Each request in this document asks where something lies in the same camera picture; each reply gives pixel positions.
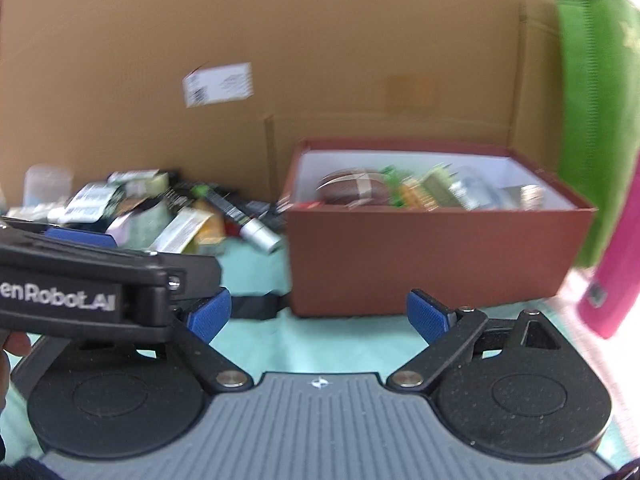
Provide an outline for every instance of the green bag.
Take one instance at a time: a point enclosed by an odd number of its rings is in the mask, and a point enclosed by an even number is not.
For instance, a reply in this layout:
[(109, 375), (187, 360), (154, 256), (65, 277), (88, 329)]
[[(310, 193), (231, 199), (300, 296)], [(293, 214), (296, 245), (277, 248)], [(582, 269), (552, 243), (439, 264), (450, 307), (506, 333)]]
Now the green bag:
[(589, 267), (613, 234), (640, 148), (640, 12), (627, 0), (558, 0), (558, 7), (564, 73), (558, 173), (599, 209), (576, 261)]

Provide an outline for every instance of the screw head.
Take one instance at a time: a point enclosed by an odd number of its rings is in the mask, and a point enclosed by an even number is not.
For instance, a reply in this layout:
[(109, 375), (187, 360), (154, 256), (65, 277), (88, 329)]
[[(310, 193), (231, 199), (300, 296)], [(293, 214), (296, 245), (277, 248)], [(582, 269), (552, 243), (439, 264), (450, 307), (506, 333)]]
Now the screw head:
[(216, 376), (216, 380), (225, 388), (239, 388), (247, 384), (249, 377), (240, 370), (225, 370)]
[(180, 278), (178, 276), (169, 276), (169, 290), (175, 292), (180, 288)]
[(412, 370), (400, 370), (391, 376), (391, 380), (401, 388), (413, 388), (424, 382), (424, 378)]

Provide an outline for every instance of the red box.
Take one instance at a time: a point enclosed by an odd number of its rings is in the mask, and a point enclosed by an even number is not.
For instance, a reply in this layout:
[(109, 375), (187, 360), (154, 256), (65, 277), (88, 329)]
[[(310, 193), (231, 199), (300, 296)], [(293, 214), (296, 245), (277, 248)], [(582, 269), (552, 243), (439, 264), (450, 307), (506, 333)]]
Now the red box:
[[(424, 174), (440, 162), (472, 166), (499, 187), (542, 185), (545, 209), (310, 206), (317, 182), (333, 171), (393, 164)], [(596, 211), (513, 150), (429, 139), (305, 140), (280, 203), (292, 309), (305, 317), (400, 314), (412, 288), (454, 308), (553, 296)]]

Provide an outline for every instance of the pink object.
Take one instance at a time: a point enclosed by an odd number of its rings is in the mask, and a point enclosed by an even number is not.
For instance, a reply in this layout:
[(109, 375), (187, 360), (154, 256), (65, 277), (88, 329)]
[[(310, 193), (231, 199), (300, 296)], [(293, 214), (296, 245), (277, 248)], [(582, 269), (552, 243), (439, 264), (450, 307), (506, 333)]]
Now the pink object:
[(640, 296), (640, 162), (609, 247), (578, 303), (578, 314), (603, 338), (616, 333)]

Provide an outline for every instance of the gray ribbed plate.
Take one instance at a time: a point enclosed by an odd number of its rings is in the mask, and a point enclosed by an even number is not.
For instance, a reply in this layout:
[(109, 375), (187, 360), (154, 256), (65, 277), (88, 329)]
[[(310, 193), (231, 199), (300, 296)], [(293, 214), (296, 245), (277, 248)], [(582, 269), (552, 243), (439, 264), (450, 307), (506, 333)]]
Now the gray ribbed plate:
[(600, 480), (594, 454), (547, 465), (507, 462), (462, 444), (426, 400), (384, 389), (375, 374), (268, 373), (217, 396), (184, 437), (148, 455), (42, 461), (65, 480)]

